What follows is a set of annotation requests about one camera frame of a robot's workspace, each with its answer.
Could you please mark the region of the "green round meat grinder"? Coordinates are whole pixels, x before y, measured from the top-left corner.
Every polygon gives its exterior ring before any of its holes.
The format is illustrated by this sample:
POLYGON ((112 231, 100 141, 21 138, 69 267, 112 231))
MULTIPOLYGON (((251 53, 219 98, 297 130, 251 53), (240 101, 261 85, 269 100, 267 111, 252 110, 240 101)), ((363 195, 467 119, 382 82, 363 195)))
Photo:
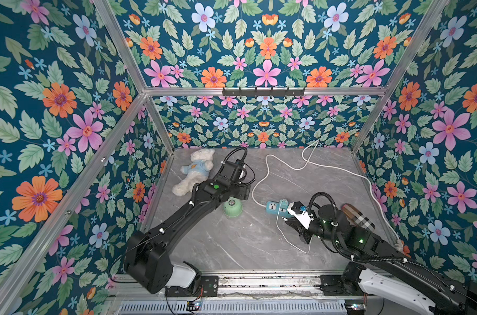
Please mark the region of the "green round meat grinder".
POLYGON ((229 218, 236 218, 242 214, 243 206, 241 200, 230 197, 223 206, 224 214, 229 218))

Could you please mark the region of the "teal usb charger plug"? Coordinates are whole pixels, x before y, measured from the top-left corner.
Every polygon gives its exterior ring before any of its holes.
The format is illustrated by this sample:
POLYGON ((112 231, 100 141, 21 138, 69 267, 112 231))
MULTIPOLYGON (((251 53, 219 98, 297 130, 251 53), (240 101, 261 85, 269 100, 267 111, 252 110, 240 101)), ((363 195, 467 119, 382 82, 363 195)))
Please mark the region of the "teal usb charger plug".
POLYGON ((278 212, 287 213, 289 208, 289 201, 287 199, 282 199, 279 201, 278 212))

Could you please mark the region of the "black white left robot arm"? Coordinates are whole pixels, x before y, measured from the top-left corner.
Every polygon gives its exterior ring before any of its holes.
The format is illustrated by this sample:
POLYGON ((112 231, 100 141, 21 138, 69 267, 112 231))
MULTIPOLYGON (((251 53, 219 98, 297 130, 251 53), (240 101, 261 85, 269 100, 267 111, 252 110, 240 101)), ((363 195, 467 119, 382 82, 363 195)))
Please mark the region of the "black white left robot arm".
POLYGON ((130 237, 124 270, 149 293, 158 293, 167 286, 197 290, 200 271, 188 262, 172 264, 170 254, 199 221, 221 204, 230 198, 248 199, 254 181, 245 181, 247 154, 245 147, 229 152, 214 177, 192 187, 190 199, 179 210, 158 226, 130 237))

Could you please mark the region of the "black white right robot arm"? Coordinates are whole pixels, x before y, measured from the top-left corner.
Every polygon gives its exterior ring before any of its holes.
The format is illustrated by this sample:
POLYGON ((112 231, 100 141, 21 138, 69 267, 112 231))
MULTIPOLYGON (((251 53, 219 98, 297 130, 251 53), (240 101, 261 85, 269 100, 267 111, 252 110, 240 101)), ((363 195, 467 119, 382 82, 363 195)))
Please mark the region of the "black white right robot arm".
POLYGON ((308 203, 290 202, 286 224, 307 244, 318 238, 349 262, 341 290, 365 293, 397 303, 418 314, 477 314, 477 283, 451 280, 387 243, 368 228, 349 221, 325 192, 308 203))

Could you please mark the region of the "teal power strip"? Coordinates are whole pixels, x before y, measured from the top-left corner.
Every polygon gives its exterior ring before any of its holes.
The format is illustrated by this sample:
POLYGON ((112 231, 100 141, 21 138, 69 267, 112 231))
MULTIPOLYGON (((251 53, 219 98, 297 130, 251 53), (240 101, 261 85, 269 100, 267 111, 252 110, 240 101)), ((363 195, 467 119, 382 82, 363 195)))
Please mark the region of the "teal power strip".
POLYGON ((266 204, 266 212, 271 215, 278 215, 284 218, 291 218, 292 215, 288 212, 289 201, 281 199, 278 202, 268 201, 266 204))

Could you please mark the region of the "white teddy bear blue shirt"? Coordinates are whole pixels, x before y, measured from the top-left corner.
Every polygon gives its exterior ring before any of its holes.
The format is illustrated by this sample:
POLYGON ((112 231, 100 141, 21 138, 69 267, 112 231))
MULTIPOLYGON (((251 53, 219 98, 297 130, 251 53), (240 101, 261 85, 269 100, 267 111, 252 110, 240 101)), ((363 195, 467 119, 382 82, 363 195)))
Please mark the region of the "white teddy bear blue shirt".
POLYGON ((191 163, 181 168, 181 172, 186 177, 172 188, 172 193, 176 196, 184 196, 190 193, 196 184, 206 181, 214 167, 214 154, 215 149, 208 148, 193 152, 190 156, 191 163))

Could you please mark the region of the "plaid glasses case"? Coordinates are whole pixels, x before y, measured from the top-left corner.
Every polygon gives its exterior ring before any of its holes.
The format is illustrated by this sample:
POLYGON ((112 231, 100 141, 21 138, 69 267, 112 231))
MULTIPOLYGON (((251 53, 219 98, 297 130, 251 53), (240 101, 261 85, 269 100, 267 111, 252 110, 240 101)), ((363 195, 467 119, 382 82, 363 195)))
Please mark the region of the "plaid glasses case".
POLYGON ((343 204, 342 211, 344 212, 344 214, 347 217, 347 220, 350 223, 354 224, 357 227, 362 227, 362 228, 371 230, 372 232, 375 231, 376 229, 375 224, 350 203, 343 204))

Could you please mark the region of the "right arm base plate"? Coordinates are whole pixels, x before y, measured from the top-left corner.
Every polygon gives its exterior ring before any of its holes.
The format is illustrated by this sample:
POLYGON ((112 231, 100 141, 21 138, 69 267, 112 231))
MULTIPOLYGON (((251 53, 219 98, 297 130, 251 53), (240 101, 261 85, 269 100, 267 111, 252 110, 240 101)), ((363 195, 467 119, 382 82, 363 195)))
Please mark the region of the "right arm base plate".
POLYGON ((360 295, 361 291, 356 281, 341 275, 321 275, 319 289, 325 295, 360 295))

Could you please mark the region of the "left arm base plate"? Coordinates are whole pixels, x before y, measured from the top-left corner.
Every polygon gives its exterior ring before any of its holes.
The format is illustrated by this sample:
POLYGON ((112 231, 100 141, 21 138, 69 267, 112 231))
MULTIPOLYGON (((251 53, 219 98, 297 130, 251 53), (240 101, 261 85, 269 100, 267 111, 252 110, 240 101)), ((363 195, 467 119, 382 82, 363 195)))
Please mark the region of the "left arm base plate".
POLYGON ((188 288, 177 286, 169 287, 166 291, 167 297, 217 297, 219 288, 218 276, 201 276, 197 278, 188 288))

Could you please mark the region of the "black wall hook rail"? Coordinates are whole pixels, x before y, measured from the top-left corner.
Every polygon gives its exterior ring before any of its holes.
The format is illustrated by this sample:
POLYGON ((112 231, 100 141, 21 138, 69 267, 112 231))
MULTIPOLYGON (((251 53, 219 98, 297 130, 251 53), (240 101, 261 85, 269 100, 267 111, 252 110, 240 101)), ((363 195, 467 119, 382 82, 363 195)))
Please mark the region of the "black wall hook rail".
POLYGON ((291 87, 247 87, 223 88, 223 96, 230 97, 299 97, 304 96, 305 88, 291 87))

